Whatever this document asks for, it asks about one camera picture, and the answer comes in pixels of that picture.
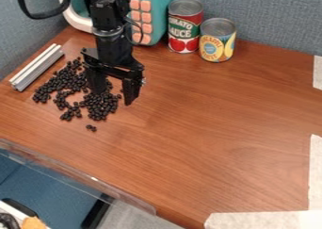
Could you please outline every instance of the floor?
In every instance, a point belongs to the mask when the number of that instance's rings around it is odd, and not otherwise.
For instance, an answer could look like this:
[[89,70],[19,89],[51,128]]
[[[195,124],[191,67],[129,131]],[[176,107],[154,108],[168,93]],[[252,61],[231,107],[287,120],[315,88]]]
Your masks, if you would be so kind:
[[97,229],[182,229],[131,205],[116,201]]

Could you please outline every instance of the tin can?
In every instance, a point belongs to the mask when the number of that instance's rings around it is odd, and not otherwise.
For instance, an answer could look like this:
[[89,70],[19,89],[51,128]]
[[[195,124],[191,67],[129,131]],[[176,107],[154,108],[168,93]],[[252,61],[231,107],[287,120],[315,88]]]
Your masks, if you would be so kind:
[[212,62],[221,62],[233,56],[236,39],[234,23],[224,18],[212,18],[201,24],[199,42],[201,57]]
[[173,0],[169,4],[169,48],[178,53],[197,51],[202,19],[199,0]]

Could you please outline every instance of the teal appliance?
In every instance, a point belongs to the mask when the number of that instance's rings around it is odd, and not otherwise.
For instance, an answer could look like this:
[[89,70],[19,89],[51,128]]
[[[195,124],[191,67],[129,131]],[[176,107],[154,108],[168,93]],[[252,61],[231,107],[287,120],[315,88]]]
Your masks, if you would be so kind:
[[[155,45],[168,28],[168,5],[172,0],[131,0],[129,17],[141,26],[142,45]],[[91,32],[92,23],[83,0],[72,0],[72,5],[64,12],[65,19],[77,29]],[[133,41],[141,40],[138,27],[133,25]]]

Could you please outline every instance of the blue floor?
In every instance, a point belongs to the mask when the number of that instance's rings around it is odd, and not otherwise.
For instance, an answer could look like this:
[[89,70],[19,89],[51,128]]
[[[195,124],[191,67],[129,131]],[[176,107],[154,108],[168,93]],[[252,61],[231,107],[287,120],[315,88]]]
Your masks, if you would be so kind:
[[[60,176],[55,172],[50,173],[55,178]],[[99,192],[93,190],[92,194],[95,193],[99,196]],[[96,202],[94,197],[78,189],[0,155],[0,200],[4,198],[13,199],[34,210],[52,229],[81,228],[81,222]]]

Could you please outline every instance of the wood grain tabletop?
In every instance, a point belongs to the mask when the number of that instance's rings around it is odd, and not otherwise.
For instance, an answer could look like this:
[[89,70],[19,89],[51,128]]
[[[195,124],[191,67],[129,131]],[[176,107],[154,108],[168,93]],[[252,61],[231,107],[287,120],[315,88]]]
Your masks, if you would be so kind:
[[[307,208],[309,138],[322,135],[313,56],[238,41],[233,58],[216,64],[162,42],[136,47],[147,78],[139,98],[106,122],[63,122],[52,102],[32,101],[33,91],[94,39],[68,27],[37,54],[53,42],[66,56],[27,90],[12,89],[13,74],[2,81],[1,139],[94,176],[185,228],[202,228],[213,212]],[[111,81],[119,93],[121,82]]]

